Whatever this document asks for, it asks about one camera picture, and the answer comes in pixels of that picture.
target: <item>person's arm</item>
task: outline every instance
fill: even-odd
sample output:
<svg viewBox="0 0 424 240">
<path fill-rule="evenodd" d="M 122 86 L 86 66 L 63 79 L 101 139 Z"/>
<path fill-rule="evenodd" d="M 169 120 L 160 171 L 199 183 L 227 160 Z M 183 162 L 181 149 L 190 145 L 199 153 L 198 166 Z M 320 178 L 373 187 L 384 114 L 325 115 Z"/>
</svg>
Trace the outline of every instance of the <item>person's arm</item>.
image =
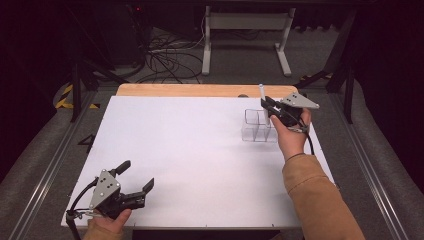
<svg viewBox="0 0 424 240">
<path fill-rule="evenodd" d="M 311 114 L 305 109 L 303 121 Z M 365 239 L 336 186 L 313 155 L 303 153 L 306 135 L 288 130 L 275 116 L 278 143 L 286 160 L 284 184 L 293 200 L 305 239 Z"/>
<path fill-rule="evenodd" d="M 107 217 L 93 217 L 88 222 L 88 230 L 84 240 L 120 240 L 122 239 L 122 228 L 131 215 L 131 209 L 125 209 L 113 220 Z"/>
</svg>

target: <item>human hand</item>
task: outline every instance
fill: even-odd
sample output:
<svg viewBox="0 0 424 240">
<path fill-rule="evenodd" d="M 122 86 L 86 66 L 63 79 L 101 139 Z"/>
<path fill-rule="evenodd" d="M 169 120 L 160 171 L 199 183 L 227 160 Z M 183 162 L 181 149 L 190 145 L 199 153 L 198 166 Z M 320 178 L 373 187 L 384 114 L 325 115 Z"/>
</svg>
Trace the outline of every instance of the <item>human hand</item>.
<svg viewBox="0 0 424 240">
<path fill-rule="evenodd" d="M 109 217 L 93 217 L 92 221 L 94 221 L 97 226 L 109 230 L 110 232 L 120 233 L 124 224 L 127 222 L 128 218 L 130 218 L 131 212 L 131 209 L 125 209 L 115 220 Z"/>
<path fill-rule="evenodd" d="M 311 123 L 311 112 L 309 111 L 309 109 L 304 108 L 300 117 L 306 125 L 309 125 Z M 274 124 L 275 129 L 277 130 L 278 145 L 284 155 L 284 159 L 287 160 L 296 154 L 303 153 L 303 147 L 306 141 L 306 134 L 297 133 L 289 130 L 274 115 L 271 116 L 271 121 Z"/>
</svg>

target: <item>transparent box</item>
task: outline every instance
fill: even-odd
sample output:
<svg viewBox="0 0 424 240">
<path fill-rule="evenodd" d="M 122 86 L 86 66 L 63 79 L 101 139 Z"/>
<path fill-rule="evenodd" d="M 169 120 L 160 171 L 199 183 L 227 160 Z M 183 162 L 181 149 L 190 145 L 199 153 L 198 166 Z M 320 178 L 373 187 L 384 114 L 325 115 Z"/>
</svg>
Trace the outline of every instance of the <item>transparent box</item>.
<svg viewBox="0 0 424 240">
<path fill-rule="evenodd" d="M 266 122 L 267 112 L 264 110 L 246 109 L 242 127 L 242 140 L 246 142 L 272 142 L 278 141 L 277 130 L 272 122 Z"/>
</svg>

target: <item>white board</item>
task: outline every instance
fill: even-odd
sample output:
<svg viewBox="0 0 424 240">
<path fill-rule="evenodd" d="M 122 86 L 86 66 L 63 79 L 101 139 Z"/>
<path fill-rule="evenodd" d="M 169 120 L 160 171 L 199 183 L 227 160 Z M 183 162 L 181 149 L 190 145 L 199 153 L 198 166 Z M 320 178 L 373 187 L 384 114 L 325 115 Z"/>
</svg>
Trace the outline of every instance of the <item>white board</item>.
<svg viewBox="0 0 424 240">
<path fill-rule="evenodd" d="M 134 210 L 134 229 L 282 229 L 299 227 L 284 188 L 283 155 L 277 143 L 242 141 L 246 109 L 259 98 L 111 98 L 67 209 L 99 176 L 126 160 L 116 177 L 125 194 L 155 178 L 146 206 Z M 315 155 L 334 182 L 311 125 Z M 309 153 L 306 143 L 305 152 Z M 87 208 L 88 191 L 77 208 Z M 76 219 L 86 227 L 87 219 Z"/>
</svg>

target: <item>tan sleeve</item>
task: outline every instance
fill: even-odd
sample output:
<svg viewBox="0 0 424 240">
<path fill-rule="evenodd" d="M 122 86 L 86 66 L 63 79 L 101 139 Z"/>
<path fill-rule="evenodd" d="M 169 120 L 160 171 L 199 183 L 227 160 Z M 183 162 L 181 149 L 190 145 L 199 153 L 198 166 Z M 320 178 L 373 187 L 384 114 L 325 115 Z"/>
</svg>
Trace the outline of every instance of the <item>tan sleeve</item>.
<svg viewBox="0 0 424 240">
<path fill-rule="evenodd" d="M 96 225 L 93 221 L 88 221 L 88 230 L 83 240 L 121 240 L 123 233 L 113 233 Z"/>
<path fill-rule="evenodd" d="M 305 239 L 365 239 L 336 186 L 312 155 L 289 159 L 284 185 L 293 200 Z"/>
</svg>

